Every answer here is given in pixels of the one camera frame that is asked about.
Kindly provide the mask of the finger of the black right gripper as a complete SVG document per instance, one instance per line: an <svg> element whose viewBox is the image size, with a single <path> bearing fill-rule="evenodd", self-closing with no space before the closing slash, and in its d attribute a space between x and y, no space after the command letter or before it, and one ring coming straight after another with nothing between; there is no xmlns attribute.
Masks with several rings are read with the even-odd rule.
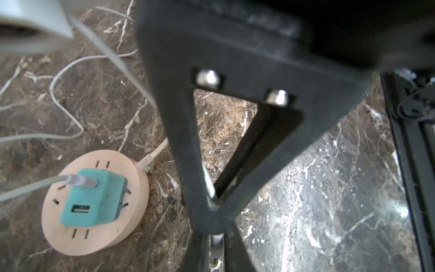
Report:
<svg viewBox="0 0 435 272"><path fill-rule="evenodd" d="M195 230L225 232L258 191L335 125L364 96L370 73L308 53L293 40L244 26L188 28L158 22L139 43L152 93L178 168ZM200 72L221 82L208 89L252 103L302 112L301 124L264 161L212 202L207 194L194 90Z"/></svg>
<svg viewBox="0 0 435 272"><path fill-rule="evenodd" d="M231 182L243 179L302 122L302 112L289 107L258 104L257 113L236 151L215 183L221 197Z"/></svg>

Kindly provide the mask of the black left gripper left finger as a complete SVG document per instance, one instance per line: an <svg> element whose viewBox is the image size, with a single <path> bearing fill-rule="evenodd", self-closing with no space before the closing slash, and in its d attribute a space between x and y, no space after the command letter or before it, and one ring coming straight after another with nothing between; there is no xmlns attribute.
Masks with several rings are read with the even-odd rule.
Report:
<svg viewBox="0 0 435 272"><path fill-rule="evenodd" d="M208 272L209 270L209 236L198 232L192 233L187 250L178 272Z"/></svg>

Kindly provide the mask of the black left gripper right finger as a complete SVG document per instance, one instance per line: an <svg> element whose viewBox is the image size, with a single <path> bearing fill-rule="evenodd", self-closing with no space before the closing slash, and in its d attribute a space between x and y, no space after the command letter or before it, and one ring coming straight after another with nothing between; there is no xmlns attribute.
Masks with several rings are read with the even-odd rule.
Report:
<svg viewBox="0 0 435 272"><path fill-rule="evenodd" d="M236 224L224 234L224 268L226 272L256 272Z"/></svg>

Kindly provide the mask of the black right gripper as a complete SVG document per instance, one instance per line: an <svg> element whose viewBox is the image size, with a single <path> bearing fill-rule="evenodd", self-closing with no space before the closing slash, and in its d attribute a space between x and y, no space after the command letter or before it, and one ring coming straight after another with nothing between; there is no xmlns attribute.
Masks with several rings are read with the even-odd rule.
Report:
<svg viewBox="0 0 435 272"><path fill-rule="evenodd" d="M158 22L188 28L244 26L293 40L322 57L362 68L435 66L433 1L139 1L135 35Z"/></svg>

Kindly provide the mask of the teal usb charger adapter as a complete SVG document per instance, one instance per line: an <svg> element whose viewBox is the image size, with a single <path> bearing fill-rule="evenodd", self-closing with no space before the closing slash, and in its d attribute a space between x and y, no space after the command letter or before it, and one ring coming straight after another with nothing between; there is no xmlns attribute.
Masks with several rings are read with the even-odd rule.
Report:
<svg viewBox="0 0 435 272"><path fill-rule="evenodd" d="M65 226L91 227L115 221L121 212L128 180L119 174L85 168L79 176L92 178L92 188L72 186L60 222Z"/></svg>

